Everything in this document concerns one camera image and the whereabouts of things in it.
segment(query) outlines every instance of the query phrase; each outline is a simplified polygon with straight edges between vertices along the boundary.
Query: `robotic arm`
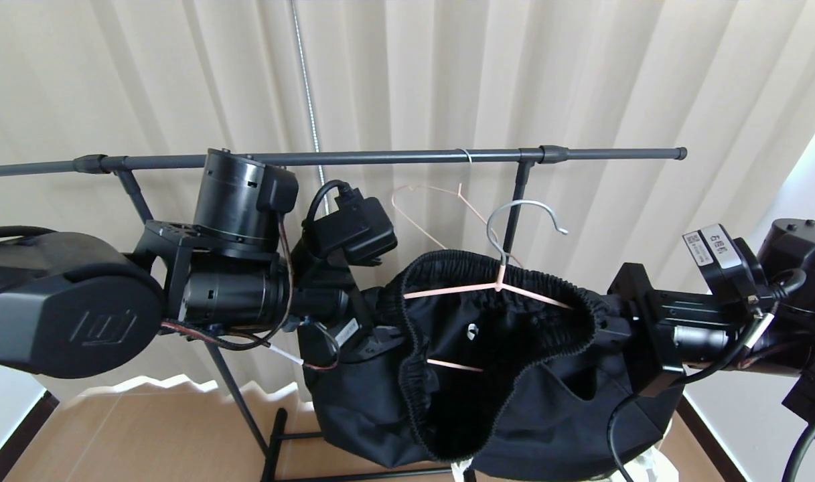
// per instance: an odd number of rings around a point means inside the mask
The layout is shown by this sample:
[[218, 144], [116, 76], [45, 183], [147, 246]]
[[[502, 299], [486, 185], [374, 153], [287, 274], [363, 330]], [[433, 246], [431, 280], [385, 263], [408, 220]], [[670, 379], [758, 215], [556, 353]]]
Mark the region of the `robotic arm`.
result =
[[[685, 149], [539, 149], [477, 151], [476, 161], [554, 163], [565, 159], [682, 158]], [[279, 162], [273, 159], [281, 156]], [[0, 228], [0, 364], [56, 378], [85, 378], [126, 363], [166, 320], [214, 338], [233, 333], [322, 326], [329, 336], [355, 323], [342, 345], [355, 356], [391, 347], [350, 266], [376, 266], [397, 244], [376, 198], [331, 181], [313, 199], [303, 235], [279, 256], [281, 224], [297, 199], [297, 180], [276, 165], [321, 164], [316, 155], [125, 158], [85, 156], [66, 163], [0, 167], [0, 175], [116, 173], [145, 223], [134, 252], [119, 253], [85, 234]], [[459, 151], [332, 153], [330, 163], [456, 162]], [[203, 167], [192, 224], [152, 220], [131, 169]], [[526, 183], [518, 169], [518, 183]], [[339, 210], [315, 219], [327, 191]], [[654, 289], [641, 264], [625, 263], [604, 299], [618, 308], [597, 344], [623, 353], [631, 385], [655, 396], [716, 370], [798, 376], [784, 406], [815, 420], [815, 222], [776, 220], [758, 256], [720, 225], [683, 237], [710, 294]], [[153, 280], [154, 260], [167, 268]], [[685, 378], [684, 366], [703, 368]]]

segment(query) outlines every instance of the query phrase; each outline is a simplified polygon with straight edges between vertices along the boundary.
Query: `black garment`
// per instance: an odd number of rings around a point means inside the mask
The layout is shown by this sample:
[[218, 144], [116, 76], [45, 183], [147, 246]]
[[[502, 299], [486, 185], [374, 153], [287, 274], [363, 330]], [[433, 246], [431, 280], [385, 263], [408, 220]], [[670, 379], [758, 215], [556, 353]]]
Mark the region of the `black garment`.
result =
[[[513, 266], [506, 283], [573, 309], [494, 290], [403, 296], [486, 283], [498, 269], [499, 260], [487, 256], [437, 251], [380, 289], [380, 322], [398, 327], [404, 343], [361, 363], [306, 373], [325, 440], [387, 467], [474, 457], [475, 469], [509, 479], [588, 479], [612, 470], [604, 433], [629, 390], [621, 356], [591, 347], [601, 320], [613, 314], [600, 296]], [[300, 336], [304, 357], [315, 349], [308, 335]], [[679, 397], [674, 390], [622, 414], [616, 434], [624, 460], [661, 439]]]

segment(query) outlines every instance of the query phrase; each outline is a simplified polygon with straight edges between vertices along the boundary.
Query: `curtain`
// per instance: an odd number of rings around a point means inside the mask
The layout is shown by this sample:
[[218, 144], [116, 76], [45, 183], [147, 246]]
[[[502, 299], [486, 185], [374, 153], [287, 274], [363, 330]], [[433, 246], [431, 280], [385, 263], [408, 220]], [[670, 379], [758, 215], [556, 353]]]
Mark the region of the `curtain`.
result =
[[[0, 164], [208, 147], [688, 147], [685, 161], [532, 170], [526, 197], [571, 233], [526, 207], [514, 255], [597, 292], [622, 262], [644, 263], [656, 287], [704, 289], [680, 235], [716, 222], [750, 233], [814, 131], [815, 1], [0, 2]], [[370, 287], [438, 248], [396, 216], [394, 189], [463, 182], [488, 216], [511, 198], [515, 165], [324, 170], [379, 197], [394, 220], [398, 249], [355, 270]], [[315, 167], [294, 171], [292, 243], [319, 186]], [[137, 176], [157, 219], [191, 222], [199, 171]], [[402, 189], [398, 204], [446, 247], [493, 254], [453, 199]], [[86, 232], [119, 250], [141, 234], [111, 176], [0, 178], [0, 225], [13, 224]], [[297, 350], [293, 335], [278, 338]], [[270, 351], [226, 357], [240, 384], [266, 391], [300, 376]], [[217, 371], [201, 343], [165, 336], [113, 372], [40, 380], [65, 399], [178, 374], [205, 382]]]

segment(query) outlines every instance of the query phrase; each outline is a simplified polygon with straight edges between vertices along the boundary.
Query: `beige curtain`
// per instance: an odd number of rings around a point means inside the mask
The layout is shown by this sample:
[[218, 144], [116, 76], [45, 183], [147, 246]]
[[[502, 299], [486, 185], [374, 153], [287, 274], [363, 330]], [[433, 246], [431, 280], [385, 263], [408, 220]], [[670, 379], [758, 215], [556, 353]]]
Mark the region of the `beige curtain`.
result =
[[[321, 150], [686, 146], [686, 161], [539, 165], [514, 245], [527, 268], [603, 292], [622, 262], [656, 286], [701, 289], [680, 243], [722, 222], [752, 230], [815, 131], [815, 1], [297, 0]], [[309, 105], [287, 1], [0, 2], [0, 164], [85, 153], [311, 151]], [[389, 208], [406, 183], [453, 188], [482, 212], [511, 196], [514, 165], [328, 167]], [[297, 213], [318, 187], [296, 170]], [[200, 174], [139, 175], [154, 216], [192, 220]], [[453, 200], [399, 194], [446, 247], [491, 253]], [[362, 287], [386, 283], [432, 244], [402, 217], [399, 247]], [[290, 236], [297, 239], [297, 214]], [[141, 226], [116, 179], [0, 179], [0, 225], [86, 232], [119, 250]], [[503, 223], [496, 228], [501, 232]], [[296, 350], [293, 335], [279, 345]], [[298, 378], [269, 351], [228, 353], [239, 382]], [[200, 343], [154, 341], [95, 378], [41, 381], [62, 399], [132, 376], [215, 378]]]

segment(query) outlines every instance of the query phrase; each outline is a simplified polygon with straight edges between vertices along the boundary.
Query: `black metal clothes rack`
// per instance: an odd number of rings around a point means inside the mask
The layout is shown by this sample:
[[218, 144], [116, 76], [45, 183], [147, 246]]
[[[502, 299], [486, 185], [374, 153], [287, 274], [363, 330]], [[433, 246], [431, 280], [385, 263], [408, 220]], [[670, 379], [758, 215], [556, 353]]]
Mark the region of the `black metal clothes rack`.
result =
[[[421, 163], [460, 163], [468, 162], [465, 151], [429, 150], [429, 151], [377, 151], [345, 153], [248, 153], [245, 156], [252, 161], [281, 167], [299, 167], [300, 165], [376, 165], [376, 164], [421, 164]], [[517, 162], [517, 174], [514, 178], [512, 201], [523, 199], [526, 184], [529, 182], [530, 170], [536, 164], [557, 164], [573, 159], [683, 159], [686, 158], [685, 147], [675, 149], [568, 149], [560, 146], [528, 147], [527, 149], [477, 149], [470, 150], [471, 162]], [[205, 165], [205, 155], [156, 155], [156, 156], [107, 156], [87, 155], [71, 161], [39, 162], [31, 164], [0, 165], [0, 177], [28, 174], [50, 173], [87, 173], [115, 174], [123, 189], [131, 198], [142, 222], [152, 220], [151, 210], [142, 195], [139, 183], [133, 171], [151, 169], [201, 168]], [[503, 250], [511, 252], [514, 235], [517, 230], [520, 206], [511, 208], [506, 224]], [[258, 443], [265, 457], [261, 482], [277, 482], [276, 467], [279, 463], [279, 452], [282, 442], [287, 440], [322, 438], [321, 432], [285, 433], [285, 421], [288, 412], [278, 409], [270, 440], [267, 442], [241, 394], [238, 382], [229, 370], [220, 348], [206, 344], [211, 359], [214, 360], [220, 377], [235, 400], [242, 417], [249, 427], [255, 442]], [[347, 482], [350, 480], [388, 479], [447, 473], [450, 467], [432, 467], [432, 469], [397, 470], [389, 472], [332, 475], [306, 479], [281, 479], [279, 482]], [[465, 472], [467, 482], [475, 482], [475, 472]]]

